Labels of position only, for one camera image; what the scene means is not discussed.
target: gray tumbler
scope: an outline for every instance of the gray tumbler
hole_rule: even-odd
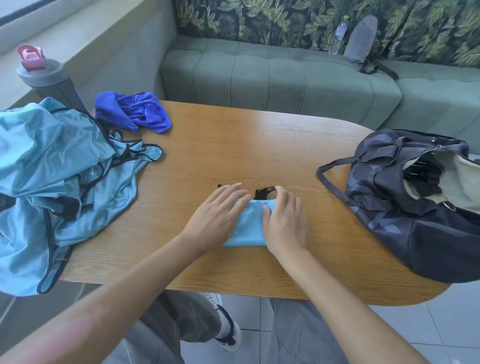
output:
[[[20,46],[18,52],[22,57],[18,75],[42,99],[51,97],[65,107],[88,113],[63,63],[45,58],[41,49],[32,46]]]

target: white sneaker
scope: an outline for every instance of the white sneaker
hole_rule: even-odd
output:
[[[240,347],[241,343],[241,329],[240,326],[232,320],[228,312],[222,306],[222,297],[218,293],[202,293],[202,295],[208,299],[212,306],[218,310],[220,317],[226,318],[222,320],[222,326],[228,325],[228,334],[222,338],[215,338],[220,346],[228,352],[235,352]]]

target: forearm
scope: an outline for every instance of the forearm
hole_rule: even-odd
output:
[[[176,237],[68,308],[0,358],[3,363],[100,363],[200,253]]]
[[[351,364],[428,361],[306,250],[280,260],[323,316]]]

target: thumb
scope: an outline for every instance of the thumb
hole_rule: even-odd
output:
[[[264,205],[262,207],[262,219],[263,219],[263,223],[264,223],[264,229],[270,223],[270,216],[271,215],[272,215],[272,212],[270,211],[270,208],[267,205]]]

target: wooden table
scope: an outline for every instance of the wooden table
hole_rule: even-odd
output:
[[[157,135],[143,130],[141,137],[162,146],[164,157],[139,174],[138,198],[130,208],[75,248],[62,280],[114,279],[181,232],[217,184],[242,182],[252,192],[280,184],[301,197],[310,223],[308,249],[365,303],[420,303],[448,288],[410,272],[315,177],[319,166],[353,155],[370,130],[328,118],[163,105],[172,131]],[[348,166],[336,167],[327,176],[344,190],[348,171]],[[169,288],[305,298],[265,247],[211,252]]]

